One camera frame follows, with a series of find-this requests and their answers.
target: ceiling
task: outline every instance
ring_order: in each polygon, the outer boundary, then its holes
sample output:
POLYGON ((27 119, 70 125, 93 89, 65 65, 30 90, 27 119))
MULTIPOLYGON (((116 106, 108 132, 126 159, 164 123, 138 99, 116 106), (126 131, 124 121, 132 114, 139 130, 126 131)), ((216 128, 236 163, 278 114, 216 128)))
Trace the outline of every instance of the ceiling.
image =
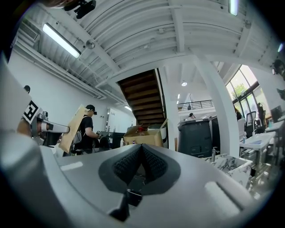
MULTIPOLYGON (((238 15, 233 16, 227 0, 97 0, 95 10, 80 20, 73 11, 37 4, 27 11, 24 23, 40 35, 31 48, 123 104, 118 89, 111 84, 99 88, 100 84, 135 67, 189 55, 192 48, 211 55, 222 78, 234 61, 269 68, 279 41, 246 2, 239 1, 238 15), (251 22, 250 28, 245 21, 251 22), (82 52, 78 59, 42 32, 47 22, 82 52), (92 50, 85 47, 89 39, 96 42, 92 50)), ((173 85, 184 80, 204 83, 191 62, 168 62, 166 72, 173 85)))

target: air vent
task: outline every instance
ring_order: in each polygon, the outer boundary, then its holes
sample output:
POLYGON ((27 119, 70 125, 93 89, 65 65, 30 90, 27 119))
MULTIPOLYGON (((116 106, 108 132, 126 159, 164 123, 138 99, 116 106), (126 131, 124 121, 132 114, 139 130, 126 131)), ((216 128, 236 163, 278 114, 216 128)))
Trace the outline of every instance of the air vent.
POLYGON ((34 30, 32 30, 29 26, 27 26, 25 23, 21 23, 20 24, 20 30, 22 30, 22 32, 28 36, 27 38, 36 41, 36 38, 38 37, 38 33, 36 33, 34 30))

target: fluorescent light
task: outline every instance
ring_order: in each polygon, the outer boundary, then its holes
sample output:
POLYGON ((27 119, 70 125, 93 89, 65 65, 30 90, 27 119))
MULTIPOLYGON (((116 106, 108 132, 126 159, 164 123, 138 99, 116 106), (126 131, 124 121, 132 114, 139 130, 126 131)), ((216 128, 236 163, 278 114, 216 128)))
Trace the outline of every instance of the fluorescent light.
POLYGON ((283 44, 281 43, 281 44, 279 45, 278 52, 282 51, 282 49, 283 49, 283 44))
POLYGON ((237 15, 237 11, 239 8, 239 1, 238 0, 229 0, 228 1, 228 11, 232 14, 232 15, 237 15))
POLYGON ((129 106, 125 106, 125 108, 132 111, 132 109, 129 106))
POLYGON ((81 52, 67 39, 65 39, 57 30, 55 30, 49 23, 44 24, 43 31, 54 41, 56 41, 61 47, 72 54, 75 58, 78 58, 81 55, 81 52))

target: tree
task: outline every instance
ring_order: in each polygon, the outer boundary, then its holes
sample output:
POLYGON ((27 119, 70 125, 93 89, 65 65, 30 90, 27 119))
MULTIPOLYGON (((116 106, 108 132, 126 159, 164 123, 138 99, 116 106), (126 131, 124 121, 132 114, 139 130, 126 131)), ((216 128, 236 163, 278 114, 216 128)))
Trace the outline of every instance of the tree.
POLYGON ((233 89, 236 92, 235 93, 234 91, 232 91, 232 96, 233 96, 234 99, 236 99, 236 96, 239 97, 242 94, 242 92, 245 91, 244 84, 239 84, 239 85, 235 86, 233 89))

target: wooden stairs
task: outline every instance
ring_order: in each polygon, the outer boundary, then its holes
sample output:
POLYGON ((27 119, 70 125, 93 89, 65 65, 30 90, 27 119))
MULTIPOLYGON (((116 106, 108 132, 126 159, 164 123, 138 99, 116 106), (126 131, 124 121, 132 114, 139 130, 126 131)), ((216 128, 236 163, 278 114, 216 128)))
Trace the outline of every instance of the wooden stairs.
POLYGON ((144 128, 165 120, 155 70, 146 71, 118 82, 132 109, 137 124, 144 128))

